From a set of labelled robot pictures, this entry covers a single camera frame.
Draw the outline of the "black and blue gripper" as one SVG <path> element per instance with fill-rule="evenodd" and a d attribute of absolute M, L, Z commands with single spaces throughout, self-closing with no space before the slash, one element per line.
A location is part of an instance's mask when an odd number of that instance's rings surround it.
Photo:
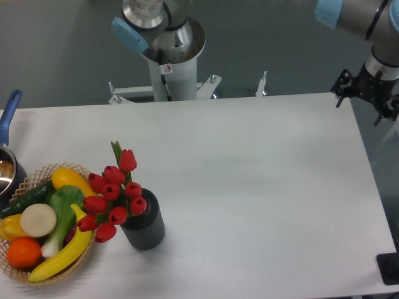
<path fill-rule="evenodd" d="M 393 95 L 392 90 L 398 83 L 398 75 L 394 78 L 386 78 L 387 74 L 377 70 L 371 74 L 363 64 L 358 75 L 353 80 L 353 75 L 343 69 L 339 77 L 330 89 L 337 99 L 336 108 L 339 108 L 345 98 L 355 96 L 355 88 L 359 91 L 358 98 L 371 103 L 378 112 L 378 117 L 373 125 L 377 126 L 382 119 L 395 121 L 398 117 L 398 95 Z"/>

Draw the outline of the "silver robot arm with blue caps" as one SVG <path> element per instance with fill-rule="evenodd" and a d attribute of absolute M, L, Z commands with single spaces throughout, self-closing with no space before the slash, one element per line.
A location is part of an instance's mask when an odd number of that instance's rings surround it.
<path fill-rule="evenodd" d="M 342 28 L 372 44 L 371 54 L 358 75 L 344 69 L 330 92 L 339 107 L 345 98 L 359 98 L 373 105 L 380 120 L 398 117 L 398 1 L 317 1 L 315 18 Z"/>

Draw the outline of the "silver robot base joint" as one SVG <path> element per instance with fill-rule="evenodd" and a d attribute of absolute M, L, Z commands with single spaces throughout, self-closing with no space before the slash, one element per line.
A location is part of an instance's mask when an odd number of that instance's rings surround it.
<path fill-rule="evenodd" d="M 123 1 L 122 16 L 111 27 L 126 48 L 158 64 L 187 62 L 205 46 L 202 26 L 188 15 L 188 1 Z"/>

